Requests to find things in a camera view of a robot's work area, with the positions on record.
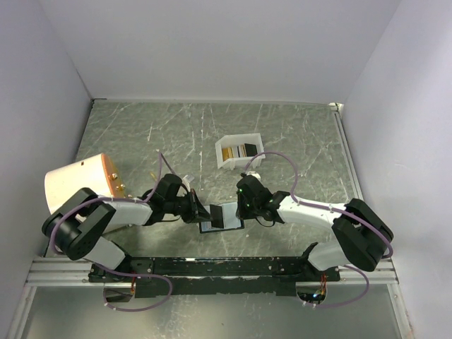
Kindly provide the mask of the black leather card holder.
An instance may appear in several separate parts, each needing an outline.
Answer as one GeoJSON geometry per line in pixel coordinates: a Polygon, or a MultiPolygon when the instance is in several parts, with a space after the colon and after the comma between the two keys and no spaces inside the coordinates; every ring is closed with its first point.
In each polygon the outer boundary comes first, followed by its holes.
{"type": "MultiPolygon", "coordinates": [[[[210,205],[205,206],[210,212],[210,205]]],[[[214,232],[225,232],[232,230],[244,229],[244,221],[237,218],[235,213],[237,209],[237,202],[222,203],[217,206],[222,206],[223,218],[224,218],[224,229],[215,229],[211,227],[211,222],[200,222],[198,224],[199,232],[201,234],[214,233],[214,232]]]]}

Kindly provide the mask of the white card tray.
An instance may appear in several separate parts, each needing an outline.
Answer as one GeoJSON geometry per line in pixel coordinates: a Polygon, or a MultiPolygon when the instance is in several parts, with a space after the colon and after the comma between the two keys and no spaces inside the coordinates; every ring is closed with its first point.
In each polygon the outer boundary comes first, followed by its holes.
{"type": "Polygon", "coordinates": [[[263,143],[260,133],[226,135],[215,143],[218,169],[234,170],[245,168],[255,156],[253,168],[261,164],[266,156],[263,154],[263,143]]]}

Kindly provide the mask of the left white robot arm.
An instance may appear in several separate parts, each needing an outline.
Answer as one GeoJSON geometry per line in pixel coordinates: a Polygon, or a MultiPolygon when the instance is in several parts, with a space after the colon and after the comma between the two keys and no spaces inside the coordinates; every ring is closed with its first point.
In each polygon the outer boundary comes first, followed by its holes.
{"type": "Polygon", "coordinates": [[[114,281],[122,282],[131,275],[131,262],[126,260],[127,253],[105,239],[103,233],[125,225],[154,225],[166,214],[179,216],[187,224],[212,220],[196,192],[188,190],[182,178],[169,173],[140,198],[112,198],[99,196],[89,188],[79,189],[45,220],[42,233],[72,261],[98,263],[114,281]]]}

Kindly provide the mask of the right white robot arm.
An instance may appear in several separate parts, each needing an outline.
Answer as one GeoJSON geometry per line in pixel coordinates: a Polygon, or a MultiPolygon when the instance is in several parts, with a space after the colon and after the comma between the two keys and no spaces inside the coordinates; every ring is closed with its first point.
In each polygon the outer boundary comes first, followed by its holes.
{"type": "Polygon", "coordinates": [[[255,176],[243,174],[237,183],[237,202],[242,220],[256,220],[265,227],[304,224],[332,232],[330,240],[311,244],[304,252],[299,271],[306,280],[349,264],[372,272],[381,259],[392,256],[393,232],[358,198],[346,204],[310,201],[292,192],[272,193],[255,176]]]}

